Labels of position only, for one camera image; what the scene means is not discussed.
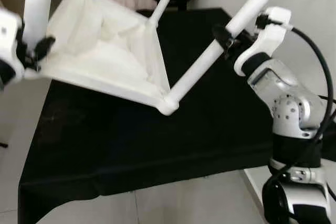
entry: black clamp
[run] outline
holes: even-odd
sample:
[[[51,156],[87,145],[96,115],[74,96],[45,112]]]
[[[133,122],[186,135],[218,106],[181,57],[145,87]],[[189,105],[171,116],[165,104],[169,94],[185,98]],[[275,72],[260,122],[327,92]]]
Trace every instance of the black clamp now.
[[[266,28],[266,26],[268,26],[270,24],[279,25],[279,26],[282,25],[281,22],[278,22],[278,21],[275,21],[275,20],[271,20],[267,14],[260,14],[257,17],[256,27],[258,29],[264,30]]]
[[[224,49],[224,58],[234,65],[238,57],[250,48],[255,42],[255,38],[247,31],[243,30],[237,38],[225,29],[225,25],[215,25],[212,29],[213,35],[217,42]]]
[[[39,61],[47,56],[51,47],[55,43],[54,37],[46,37],[39,41],[33,52],[27,52],[27,44],[23,42],[23,31],[25,24],[23,23],[22,28],[18,30],[16,35],[17,40],[17,48],[16,48],[16,56],[21,61],[24,68],[30,68],[39,72],[41,70],[41,66],[39,65]]]

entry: black cable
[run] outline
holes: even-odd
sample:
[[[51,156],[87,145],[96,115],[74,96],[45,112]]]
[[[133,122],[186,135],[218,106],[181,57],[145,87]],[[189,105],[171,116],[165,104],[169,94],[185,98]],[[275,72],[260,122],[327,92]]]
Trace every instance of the black cable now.
[[[328,97],[325,97],[325,96],[323,96],[323,95],[319,95],[319,97],[320,97],[321,99],[328,100]],[[329,122],[329,125],[330,125],[330,124],[332,123],[332,121],[335,119],[335,115],[334,115],[335,113],[336,113],[336,110],[335,110],[334,113],[331,114],[331,116],[330,116],[330,122]]]
[[[8,144],[0,143],[0,147],[2,147],[2,148],[8,148]]]
[[[334,201],[336,201],[336,195],[335,195],[335,193],[332,191],[332,189],[330,188],[329,184],[327,184],[327,187],[328,187],[328,192],[329,192],[331,198],[333,198]]]
[[[301,153],[301,155],[292,163],[286,164],[282,169],[274,173],[265,183],[262,191],[263,198],[265,196],[265,193],[269,191],[270,187],[273,185],[273,183],[282,175],[284,174],[288,169],[295,166],[303,157],[305,157],[307,154],[311,153],[315,145],[320,141],[320,136],[323,134],[323,132],[328,127],[329,123],[336,117],[336,111],[330,116],[332,112],[332,104],[333,104],[333,84],[332,84],[332,78],[330,74],[330,70],[328,67],[327,62],[325,61],[322,52],[318,48],[318,46],[303,32],[300,30],[293,28],[292,31],[299,35],[305,42],[309,44],[309,46],[312,48],[314,53],[316,54],[321,67],[323,69],[323,73],[326,78],[327,82],[327,90],[328,90],[328,99],[327,99],[327,108],[326,112],[324,114],[323,120],[321,122],[320,128],[318,129],[316,135],[313,139],[310,140],[310,144],[304,149],[304,151]]]

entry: black table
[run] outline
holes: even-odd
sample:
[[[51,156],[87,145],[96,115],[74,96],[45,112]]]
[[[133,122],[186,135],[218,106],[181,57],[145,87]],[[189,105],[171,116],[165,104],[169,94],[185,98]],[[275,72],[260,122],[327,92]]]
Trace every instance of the black table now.
[[[221,9],[163,15],[158,33],[171,85],[213,40],[212,26],[228,21]],[[268,108],[223,57],[170,117],[53,81],[19,183],[19,224],[72,200],[266,165],[271,126]],[[332,138],[323,154],[336,160]]]

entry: floor tile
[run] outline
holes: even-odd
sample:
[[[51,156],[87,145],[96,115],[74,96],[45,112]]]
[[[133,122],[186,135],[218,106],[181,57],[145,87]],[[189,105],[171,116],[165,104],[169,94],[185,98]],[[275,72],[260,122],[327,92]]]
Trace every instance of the floor tile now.
[[[0,224],[17,224],[17,211],[14,210],[0,214]]]
[[[50,81],[22,81],[0,95],[0,212],[17,209],[17,186]]]
[[[138,224],[134,192],[73,201],[55,208],[38,224]],[[17,224],[17,211],[0,214],[0,224]]]
[[[136,192],[140,224],[260,224],[238,171]]]

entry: white wall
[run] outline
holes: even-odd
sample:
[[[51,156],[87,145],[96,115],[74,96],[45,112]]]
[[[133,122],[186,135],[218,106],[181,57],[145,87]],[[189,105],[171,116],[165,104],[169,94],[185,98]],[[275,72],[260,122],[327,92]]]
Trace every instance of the white wall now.
[[[234,15],[246,0],[194,0],[192,7],[222,7]],[[292,10],[292,24],[306,32],[321,48],[333,74],[336,89],[336,0],[270,0],[267,6]],[[288,34],[275,55],[287,64],[313,92],[326,94],[321,67],[310,48],[296,35]]]

